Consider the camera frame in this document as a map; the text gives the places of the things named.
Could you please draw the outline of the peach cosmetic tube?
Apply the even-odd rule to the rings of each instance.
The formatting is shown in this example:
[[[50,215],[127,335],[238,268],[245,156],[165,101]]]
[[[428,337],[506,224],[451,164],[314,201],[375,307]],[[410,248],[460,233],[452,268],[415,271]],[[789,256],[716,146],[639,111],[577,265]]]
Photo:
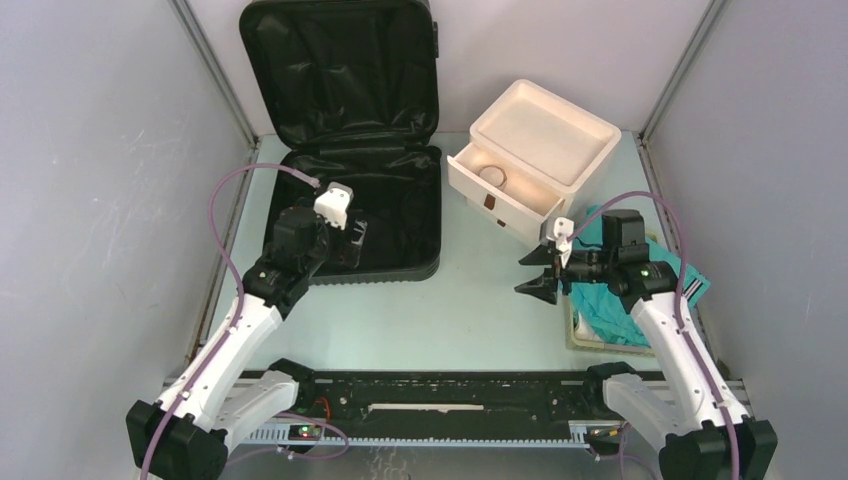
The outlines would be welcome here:
[[[483,166],[480,169],[478,176],[483,181],[498,190],[503,190],[508,182],[508,176],[506,171],[498,165]]]

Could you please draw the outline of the light teal bottom garment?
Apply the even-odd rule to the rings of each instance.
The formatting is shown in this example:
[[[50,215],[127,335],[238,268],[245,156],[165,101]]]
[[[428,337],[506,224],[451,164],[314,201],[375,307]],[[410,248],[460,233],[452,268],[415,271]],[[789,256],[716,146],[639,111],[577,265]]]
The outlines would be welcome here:
[[[599,216],[578,235],[581,249],[599,250],[603,240],[603,220]],[[651,261],[664,261],[679,273],[680,258],[645,234]],[[694,266],[687,264],[683,296],[690,309],[710,288],[711,282]],[[625,311],[619,297],[603,284],[575,284],[570,296],[577,338],[625,347],[650,348],[648,340],[633,318]]]

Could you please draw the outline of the white drawer unit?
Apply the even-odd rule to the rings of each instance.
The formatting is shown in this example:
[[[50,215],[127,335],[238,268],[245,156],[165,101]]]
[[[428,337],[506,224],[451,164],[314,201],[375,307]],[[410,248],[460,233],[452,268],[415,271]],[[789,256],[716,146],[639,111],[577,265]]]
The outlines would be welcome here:
[[[622,139],[612,123],[526,80],[515,81],[470,127],[448,158],[450,185],[523,243],[538,244],[550,217],[582,211]],[[503,190],[478,173],[498,165]]]

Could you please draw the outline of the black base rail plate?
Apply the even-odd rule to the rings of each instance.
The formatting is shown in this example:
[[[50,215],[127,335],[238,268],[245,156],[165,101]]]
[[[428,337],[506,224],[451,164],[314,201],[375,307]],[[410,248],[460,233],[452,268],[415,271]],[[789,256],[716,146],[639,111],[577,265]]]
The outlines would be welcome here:
[[[579,426],[615,425],[593,374],[324,371],[296,376],[293,410],[351,441],[579,442]]]

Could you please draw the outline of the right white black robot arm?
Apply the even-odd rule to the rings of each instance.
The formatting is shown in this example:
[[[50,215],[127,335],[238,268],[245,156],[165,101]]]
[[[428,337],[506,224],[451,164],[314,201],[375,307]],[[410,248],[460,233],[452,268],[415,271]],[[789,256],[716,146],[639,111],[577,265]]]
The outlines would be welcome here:
[[[596,418],[621,416],[657,451],[665,479],[764,478],[777,434],[768,421],[754,419],[723,380],[676,290],[679,271],[651,260],[638,211],[609,210],[601,218],[596,250],[574,249],[573,221],[546,220],[539,246],[520,261],[544,271],[515,290],[556,304],[575,284],[606,285],[648,340],[674,402],[615,363],[591,368],[596,379],[581,392],[583,408]]]

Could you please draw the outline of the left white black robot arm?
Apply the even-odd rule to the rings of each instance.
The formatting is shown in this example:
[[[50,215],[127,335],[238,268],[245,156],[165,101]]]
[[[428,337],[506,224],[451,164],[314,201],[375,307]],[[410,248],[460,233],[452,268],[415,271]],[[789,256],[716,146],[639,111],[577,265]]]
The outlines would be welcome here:
[[[315,388],[272,370],[230,394],[258,347],[276,331],[326,264],[356,266],[368,222],[330,207],[290,207],[245,274],[225,320],[159,398],[137,401],[126,416],[141,478],[216,479],[233,450],[274,415],[304,416]]]

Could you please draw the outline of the black ribbed hard-shell suitcase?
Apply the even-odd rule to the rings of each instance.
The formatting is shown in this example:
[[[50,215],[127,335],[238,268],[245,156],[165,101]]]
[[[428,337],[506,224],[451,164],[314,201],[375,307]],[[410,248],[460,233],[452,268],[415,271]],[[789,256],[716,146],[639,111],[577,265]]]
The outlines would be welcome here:
[[[437,26],[425,1],[255,1],[239,33],[284,169],[351,188],[359,261],[317,285],[422,281],[442,233]]]

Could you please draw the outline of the pale yellow perforated basket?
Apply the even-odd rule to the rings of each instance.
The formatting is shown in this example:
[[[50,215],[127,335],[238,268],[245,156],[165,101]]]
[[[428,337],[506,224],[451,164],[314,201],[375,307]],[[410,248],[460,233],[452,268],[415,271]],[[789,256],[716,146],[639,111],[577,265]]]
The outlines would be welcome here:
[[[598,285],[575,287],[566,313],[570,348],[653,357],[654,352],[619,298]]]

